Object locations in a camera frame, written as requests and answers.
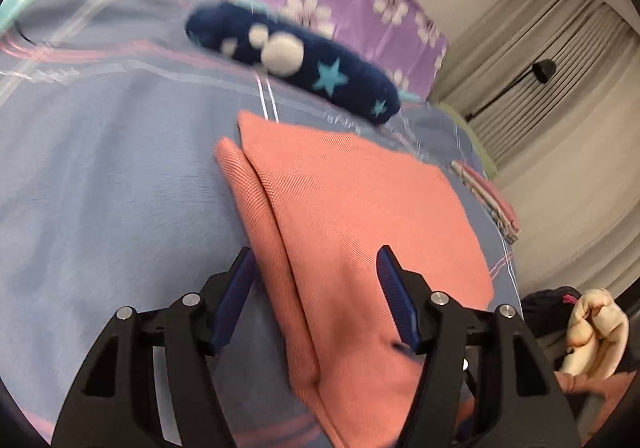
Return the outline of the salmon orange garment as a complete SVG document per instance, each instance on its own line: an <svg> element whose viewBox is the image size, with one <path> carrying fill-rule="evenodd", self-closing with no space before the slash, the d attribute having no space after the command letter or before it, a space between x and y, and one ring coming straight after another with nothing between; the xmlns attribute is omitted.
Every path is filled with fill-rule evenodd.
<svg viewBox="0 0 640 448"><path fill-rule="evenodd" d="M460 304L486 308L489 267L465 209L434 165L349 133L238 116L216 159L284 336L294 393L337 447L387 447L420 376L376 275L403 268Z"/></svg>

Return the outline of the cream plush item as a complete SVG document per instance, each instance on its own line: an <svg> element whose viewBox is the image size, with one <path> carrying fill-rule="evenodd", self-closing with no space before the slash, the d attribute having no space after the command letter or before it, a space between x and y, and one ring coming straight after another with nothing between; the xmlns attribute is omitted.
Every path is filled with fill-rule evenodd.
<svg viewBox="0 0 640 448"><path fill-rule="evenodd" d="M620 364L628 338L629 319L612 294L606 289L589 290L570 314L561 371L607 379Z"/></svg>

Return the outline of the pink folded cloth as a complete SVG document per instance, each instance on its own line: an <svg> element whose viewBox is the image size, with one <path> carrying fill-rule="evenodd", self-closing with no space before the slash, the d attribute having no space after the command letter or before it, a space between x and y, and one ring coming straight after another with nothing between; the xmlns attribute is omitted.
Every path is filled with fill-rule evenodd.
<svg viewBox="0 0 640 448"><path fill-rule="evenodd" d="M513 206L500 194L496 186L466 163L462 164L461 171L464 178L497 214L498 220L506 227L509 234L517 236L521 231L518 216Z"/></svg>

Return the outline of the blue plaid bed blanket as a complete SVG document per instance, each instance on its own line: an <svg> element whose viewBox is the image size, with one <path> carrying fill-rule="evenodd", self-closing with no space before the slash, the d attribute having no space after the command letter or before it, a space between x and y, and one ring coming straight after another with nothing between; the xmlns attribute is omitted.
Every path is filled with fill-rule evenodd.
<svg viewBox="0 0 640 448"><path fill-rule="evenodd" d="M428 104L377 130L195 47L197 4L35 0L2 35L1 388L44 438L117 309L166 307L247 245L214 158L240 111L474 159Z"/></svg>

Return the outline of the floral folded cloth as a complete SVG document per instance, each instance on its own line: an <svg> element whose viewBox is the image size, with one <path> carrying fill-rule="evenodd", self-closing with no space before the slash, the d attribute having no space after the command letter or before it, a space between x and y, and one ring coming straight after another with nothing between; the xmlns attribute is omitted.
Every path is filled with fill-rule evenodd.
<svg viewBox="0 0 640 448"><path fill-rule="evenodd" d="M498 229L500 230L501 234L503 235L503 238L506 239L506 242L508 242L510 244L513 244L513 243L517 242L518 241L518 236L520 234L518 234L517 236L514 236L513 234L509 234L509 231L506 229L506 227L503 226L502 223L500 223L500 220L498 220L497 214L488 206L488 204L480 197L480 195L477 193L477 191L464 178L463 173L461 171L461 167L462 167L463 163L464 162L461 162L461 161L452 161L450 163L450 168L457 174L457 176L462 181L462 184L466 188L468 188L472 192L472 194L474 194L474 196L477 198L477 200L480 201L480 203L482 205L484 205L484 207L486 208L486 211L488 212L489 216L492 218L492 220L498 226Z"/></svg>

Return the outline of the cream window curtain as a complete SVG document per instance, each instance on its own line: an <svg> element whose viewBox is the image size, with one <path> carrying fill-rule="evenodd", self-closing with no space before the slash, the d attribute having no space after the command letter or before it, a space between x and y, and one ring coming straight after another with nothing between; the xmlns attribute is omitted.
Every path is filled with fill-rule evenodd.
<svg viewBox="0 0 640 448"><path fill-rule="evenodd" d="M544 136L622 60L638 34L604 0L500 0L447 50L430 99L463 117L534 62L558 68L546 85L528 78L469 123L504 168Z"/></svg>

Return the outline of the black floor lamp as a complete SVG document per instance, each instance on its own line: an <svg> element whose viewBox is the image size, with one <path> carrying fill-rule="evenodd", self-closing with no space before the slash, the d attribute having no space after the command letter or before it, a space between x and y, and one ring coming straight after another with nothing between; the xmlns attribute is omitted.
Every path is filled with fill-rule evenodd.
<svg viewBox="0 0 640 448"><path fill-rule="evenodd" d="M500 98L506 96L506 94L510 93L511 90L514 90L516 86L520 85L528 78L534 78L536 82L541 85L548 84L554 77L557 68L558 66L552 59L543 59L534 62L525 72L520 74L515 80L508 84L494 98L491 98L490 101L487 101L486 104L483 104L480 108L466 114L464 116L465 122L471 122L476 119L478 116L492 107Z"/></svg>

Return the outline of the navy star fleece garment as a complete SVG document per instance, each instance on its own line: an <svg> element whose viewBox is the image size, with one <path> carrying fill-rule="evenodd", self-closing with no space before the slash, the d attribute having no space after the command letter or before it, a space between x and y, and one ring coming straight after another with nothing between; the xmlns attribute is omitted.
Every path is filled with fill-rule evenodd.
<svg viewBox="0 0 640 448"><path fill-rule="evenodd" d="M400 110L395 84L347 47L262 6L217 2L186 20L191 42L267 74L334 106L385 124Z"/></svg>

